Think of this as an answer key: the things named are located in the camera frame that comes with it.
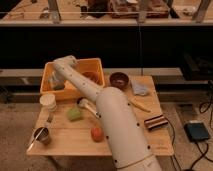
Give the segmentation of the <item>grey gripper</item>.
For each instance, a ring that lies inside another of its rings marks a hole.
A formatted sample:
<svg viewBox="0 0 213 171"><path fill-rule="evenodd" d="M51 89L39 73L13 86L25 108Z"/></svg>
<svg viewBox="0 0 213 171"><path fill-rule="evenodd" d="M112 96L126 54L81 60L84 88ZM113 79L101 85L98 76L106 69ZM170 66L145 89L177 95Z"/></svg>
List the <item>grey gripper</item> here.
<svg viewBox="0 0 213 171"><path fill-rule="evenodd" d="M53 71L49 77L49 84L53 90L62 90L65 88L65 78L58 72Z"/></svg>

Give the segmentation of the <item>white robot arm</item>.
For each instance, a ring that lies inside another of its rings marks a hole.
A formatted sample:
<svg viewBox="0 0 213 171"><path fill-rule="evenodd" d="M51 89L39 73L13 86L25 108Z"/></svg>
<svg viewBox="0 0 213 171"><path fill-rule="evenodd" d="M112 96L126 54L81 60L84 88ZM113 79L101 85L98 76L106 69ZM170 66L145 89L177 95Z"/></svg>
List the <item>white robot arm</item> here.
<svg viewBox="0 0 213 171"><path fill-rule="evenodd" d="M56 78L69 81L96 105L117 171L162 171L127 96L118 88L102 87L74 69L74 56L57 58Z"/></svg>

